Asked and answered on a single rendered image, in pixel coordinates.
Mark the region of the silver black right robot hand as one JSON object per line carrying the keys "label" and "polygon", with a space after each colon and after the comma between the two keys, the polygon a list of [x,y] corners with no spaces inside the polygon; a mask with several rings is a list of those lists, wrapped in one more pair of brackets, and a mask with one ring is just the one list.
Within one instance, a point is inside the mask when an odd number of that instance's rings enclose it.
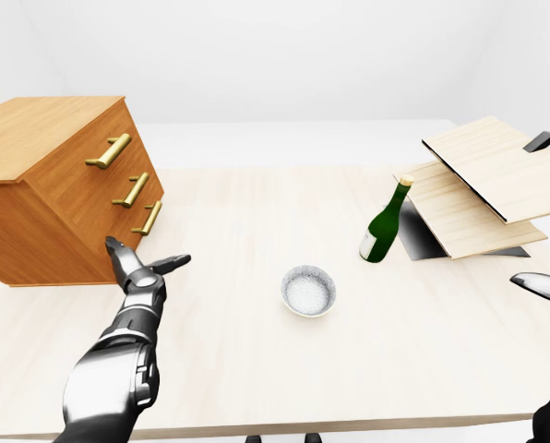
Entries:
{"label": "silver black right robot hand", "polygon": [[550,275],[538,272],[520,272],[513,275],[510,281],[550,301]]}

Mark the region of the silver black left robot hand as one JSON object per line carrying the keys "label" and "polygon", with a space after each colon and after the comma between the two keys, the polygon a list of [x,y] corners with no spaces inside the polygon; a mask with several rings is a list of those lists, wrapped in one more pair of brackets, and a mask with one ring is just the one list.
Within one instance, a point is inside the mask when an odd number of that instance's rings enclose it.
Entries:
{"label": "silver black left robot hand", "polygon": [[161,280],[161,276],[191,261],[190,255],[178,255],[144,265],[130,246],[113,236],[105,238],[105,247],[112,261],[116,282],[125,294],[131,293],[130,287],[152,286]]}

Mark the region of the small wooden drawer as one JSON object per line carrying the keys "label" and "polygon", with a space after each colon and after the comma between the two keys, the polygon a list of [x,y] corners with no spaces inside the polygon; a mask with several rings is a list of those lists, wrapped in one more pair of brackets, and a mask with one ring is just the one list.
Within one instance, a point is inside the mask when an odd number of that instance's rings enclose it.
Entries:
{"label": "small wooden drawer", "polygon": [[[134,227],[141,227],[149,215],[145,205],[161,200],[163,189],[159,178],[151,166],[140,166],[136,169],[127,169],[116,174],[111,171],[94,171],[96,181],[88,183],[86,200],[79,209],[76,217],[78,228],[84,234],[86,245],[94,254],[91,263],[97,277],[92,280],[96,283],[114,281],[113,266],[105,247],[105,238],[113,236],[124,245],[137,247],[141,239],[139,233],[132,233]],[[133,186],[128,178],[149,173],[149,180],[143,187],[131,208],[113,205],[113,199],[124,198]]]}

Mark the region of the medium wooden drawer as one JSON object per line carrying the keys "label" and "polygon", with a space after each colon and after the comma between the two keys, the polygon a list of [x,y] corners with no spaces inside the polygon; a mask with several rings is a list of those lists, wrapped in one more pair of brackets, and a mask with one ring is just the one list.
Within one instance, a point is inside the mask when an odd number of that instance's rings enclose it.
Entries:
{"label": "medium wooden drawer", "polygon": [[[131,207],[113,201],[125,199],[143,174],[149,175]],[[141,228],[149,217],[148,205],[161,200],[163,189],[139,136],[133,135],[105,170],[81,163],[78,175],[62,188],[58,204],[85,235],[85,242],[105,253],[105,237],[112,235],[127,245],[137,245]]]}

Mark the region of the large wooden drawer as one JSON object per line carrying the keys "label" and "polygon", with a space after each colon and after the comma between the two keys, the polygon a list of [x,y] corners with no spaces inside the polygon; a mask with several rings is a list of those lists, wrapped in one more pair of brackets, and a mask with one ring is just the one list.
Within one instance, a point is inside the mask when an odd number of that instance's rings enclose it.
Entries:
{"label": "large wooden drawer", "polygon": [[108,138],[118,138],[124,133],[139,136],[126,103],[121,99],[76,133],[59,151],[47,156],[31,171],[27,181],[41,190],[70,220],[58,204],[62,188],[78,175],[81,163],[99,158],[110,147]]}

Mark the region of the wooden cabinet with drawers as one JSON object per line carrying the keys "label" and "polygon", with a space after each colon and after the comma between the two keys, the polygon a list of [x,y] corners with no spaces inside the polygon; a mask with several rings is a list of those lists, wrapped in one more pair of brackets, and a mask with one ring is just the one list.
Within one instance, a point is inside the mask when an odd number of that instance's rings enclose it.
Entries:
{"label": "wooden cabinet with drawers", "polygon": [[28,97],[0,104],[0,281],[100,284],[84,234],[27,181],[44,159],[121,96]]}

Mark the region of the black wedge block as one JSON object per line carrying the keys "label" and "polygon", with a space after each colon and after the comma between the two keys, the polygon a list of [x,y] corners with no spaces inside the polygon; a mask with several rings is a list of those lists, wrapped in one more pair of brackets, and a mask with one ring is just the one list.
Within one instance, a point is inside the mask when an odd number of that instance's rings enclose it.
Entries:
{"label": "black wedge block", "polygon": [[536,136],[532,141],[524,146],[524,150],[529,153],[534,153],[539,150],[544,150],[550,146],[550,131],[543,131]]}

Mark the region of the white speckled bowl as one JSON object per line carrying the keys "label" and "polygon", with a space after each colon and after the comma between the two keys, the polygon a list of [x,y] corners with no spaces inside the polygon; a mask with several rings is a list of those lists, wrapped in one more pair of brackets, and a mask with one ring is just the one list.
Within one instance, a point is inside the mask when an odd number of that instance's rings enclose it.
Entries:
{"label": "white speckled bowl", "polygon": [[331,277],[321,268],[309,265],[290,269],[281,281],[284,304],[301,317],[321,317],[335,305],[337,291]]}

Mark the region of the green glass bottle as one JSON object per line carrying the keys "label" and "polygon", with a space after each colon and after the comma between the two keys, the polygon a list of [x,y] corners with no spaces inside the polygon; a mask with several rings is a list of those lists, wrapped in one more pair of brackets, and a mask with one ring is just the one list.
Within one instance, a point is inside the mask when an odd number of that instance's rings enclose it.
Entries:
{"label": "green glass bottle", "polygon": [[401,206],[413,182],[411,175],[402,175],[388,205],[369,223],[359,245],[364,260],[378,263],[388,253],[399,230]]}

